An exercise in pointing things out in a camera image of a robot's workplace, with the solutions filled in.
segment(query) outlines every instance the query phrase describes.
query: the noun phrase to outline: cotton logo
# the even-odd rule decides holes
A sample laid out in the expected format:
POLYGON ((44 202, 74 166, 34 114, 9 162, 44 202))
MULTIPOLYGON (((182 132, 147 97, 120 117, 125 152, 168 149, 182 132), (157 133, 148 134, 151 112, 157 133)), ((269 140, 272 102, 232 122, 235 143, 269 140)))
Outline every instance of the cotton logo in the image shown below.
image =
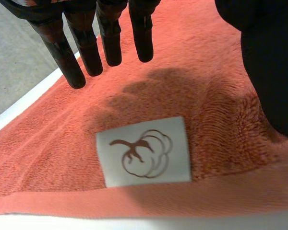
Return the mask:
POLYGON ((122 139, 110 142, 110 145, 125 145, 128 150, 121 158, 124 170, 142 178, 156 178, 168 168, 169 153, 173 148, 171 138, 162 132, 150 129, 141 134, 140 138, 129 143, 122 139))
POLYGON ((191 181, 182 117, 145 121, 97 133, 106 187, 191 181))

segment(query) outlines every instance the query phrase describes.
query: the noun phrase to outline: terry cloth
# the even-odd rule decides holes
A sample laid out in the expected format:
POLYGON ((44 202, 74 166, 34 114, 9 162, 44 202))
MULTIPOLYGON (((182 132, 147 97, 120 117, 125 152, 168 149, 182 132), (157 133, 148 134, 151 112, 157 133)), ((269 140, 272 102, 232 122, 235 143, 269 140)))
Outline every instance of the terry cloth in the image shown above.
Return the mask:
POLYGON ((0 214, 211 217, 288 209, 288 138, 263 114, 240 32, 213 0, 161 1, 153 22, 151 62, 138 60, 124 11, 120 66, 86 74, 80 90, 61 78, 0 132, 0 214), (106 188, 96 133, 175 116, 185 121, 192 181, 106 188))

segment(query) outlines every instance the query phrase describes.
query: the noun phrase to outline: orange towel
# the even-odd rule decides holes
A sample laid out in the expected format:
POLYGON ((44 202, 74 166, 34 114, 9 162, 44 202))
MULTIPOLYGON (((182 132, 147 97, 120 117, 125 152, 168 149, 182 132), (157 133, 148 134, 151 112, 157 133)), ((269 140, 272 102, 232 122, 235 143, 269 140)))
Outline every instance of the orange towel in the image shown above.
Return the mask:
MULTIPOLYGON (((0 214, 229 216, 288 208, 288 139, 261 111, 239 32, 213 0, 162 1, 153 20, 153 61, 137 59, 125 11, 119 67, 86 75, 81 90, 60 79, 0 132, 0 214), (174 116, 185 121, 192 182, 106 188, 96 133, 174 116)), ((99 51, 105 63, 100 44, 99 51)))

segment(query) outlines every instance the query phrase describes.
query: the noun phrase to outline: white border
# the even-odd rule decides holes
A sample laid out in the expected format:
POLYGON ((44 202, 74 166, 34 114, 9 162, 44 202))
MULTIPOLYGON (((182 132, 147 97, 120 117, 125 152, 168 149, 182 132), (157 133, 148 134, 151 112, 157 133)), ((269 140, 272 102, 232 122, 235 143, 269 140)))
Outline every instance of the white border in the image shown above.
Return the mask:
MULTIPOLYGON (((79 52, 75 54, 76 59, 80 57, 79 52)), ((27 92, 23 97, 11 105, 7 110, 0 114, 0 130, 9 124, 13 119, 19 116, 30 105, 32 105, 38 98, 40 98, 47 90, 57 82, 62 76, 62 71, 57 68, 33 89, 27 92)))

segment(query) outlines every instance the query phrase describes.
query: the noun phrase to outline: black finger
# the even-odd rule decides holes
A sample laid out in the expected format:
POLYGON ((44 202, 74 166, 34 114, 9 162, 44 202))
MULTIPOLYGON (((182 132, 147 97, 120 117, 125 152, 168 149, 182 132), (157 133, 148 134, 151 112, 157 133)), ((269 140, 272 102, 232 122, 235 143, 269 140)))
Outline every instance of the black finger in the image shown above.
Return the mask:
POLYGON ((133 38, 139 60, 148 62, 153 59, 151 14, 161 0, 130 0, 129 15, 132 23, 133 38))
POLYGON ((102 73, 96 37, 92 28, 96 0, 74 0, 64 3, 64 14, 77 44, 84 66, 91 76, 102 73))
POLYGON ((110 66, 118 66, 121 63, 119 17, 127 2, 127 0, 97 1, 96 16, 106 60, 110 66))
POLYGON ((74 89, 84 87, 85 78, 63 32, 62 17, 29 23, 43 39, 70 86, 74 89))

